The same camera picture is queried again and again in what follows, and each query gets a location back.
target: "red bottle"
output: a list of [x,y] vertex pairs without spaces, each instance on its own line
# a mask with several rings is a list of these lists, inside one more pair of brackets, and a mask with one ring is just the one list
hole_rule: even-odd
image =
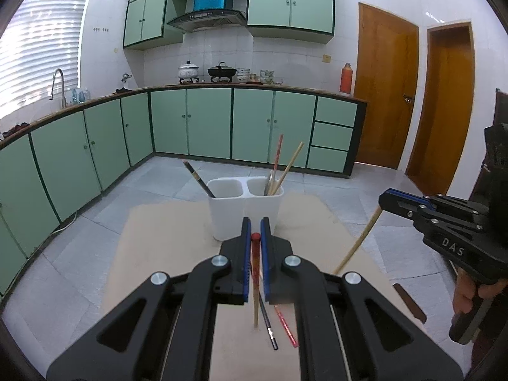
[[351,85],[352,85],[352,68],[349,63],[346,63],[346,65],[342,67],[339,91],[341,93],[351,94]]

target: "tiled floor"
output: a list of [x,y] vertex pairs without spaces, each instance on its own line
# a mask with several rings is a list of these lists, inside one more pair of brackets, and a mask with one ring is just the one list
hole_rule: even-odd
[[[192,162],[205,180],[259,176],[266,169]],[[289,173],[285,190],[318,196],[358,236],[388,187],[420,194],[401,172],[356,164],[350,179]],[[179,159],[153,157],[83,212],[39,256],[15,287],[3,320],[42,374],[50,362],[101,317],[101,299],[129,209],[171,199],[206,199]],[[407,219],[383,213],[363,244],[392,282],[399,282],[427,314],[428,334],[464,370],[471,348],[448,339],[453,280],[444,261],[422,243]]]

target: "sink faucet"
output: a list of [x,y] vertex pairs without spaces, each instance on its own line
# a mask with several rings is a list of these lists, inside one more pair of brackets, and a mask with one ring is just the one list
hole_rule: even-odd
[[57,77],[57,72],[60,72],[60,75],[62,76],[62,109],[65,109],[65,106],[67,106],[67,102],[65,102],[65,93],[64,93],[64,75],[61,68],[58,68],[53,73],[53,84],[51,85],[51,94],[49,96],[50,100],[53,100],[53,89],[55,88],[55,78]]

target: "window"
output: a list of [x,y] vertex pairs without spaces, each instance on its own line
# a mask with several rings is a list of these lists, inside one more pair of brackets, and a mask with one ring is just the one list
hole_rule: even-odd
[[56,68],[62,69],[66,88],[77,87],[87,1],[24,0],[20,5],[0,38],[0,118],[49,95]]

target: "silver bolt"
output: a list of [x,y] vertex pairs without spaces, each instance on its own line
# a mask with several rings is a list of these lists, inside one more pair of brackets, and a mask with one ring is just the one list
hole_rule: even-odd
[[228,258],[226,258],[224,255],[215,255],[212,258],[212,265],[221,267],[228,263]]
[[288,266],[298,266],[302,263],[302,260],[296,255],[289,255],[288,257],[285,257],[284,263]]
[[162,285],[164,282],[166,282],[168,279],[168,276],[164,272],[155,272],[151,277],[150,281],[154,285]]
[[362,277],[356,272],[348,272],[346,274],[346,282],[351,285],[359,284],[362,281]]

